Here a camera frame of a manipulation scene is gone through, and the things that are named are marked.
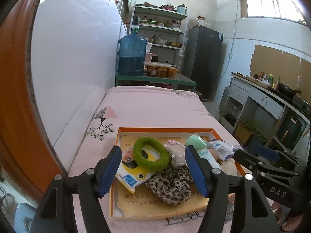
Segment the person's right hand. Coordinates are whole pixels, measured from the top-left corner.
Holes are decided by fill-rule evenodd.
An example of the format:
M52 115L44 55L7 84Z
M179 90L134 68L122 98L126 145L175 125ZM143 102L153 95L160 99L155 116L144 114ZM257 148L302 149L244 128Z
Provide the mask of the person's right hand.
M289 208L277 203L276 201L273 202L271 208L276 221L279 224L281 232L294 232L304 217L303 214L291 214L291 210Z

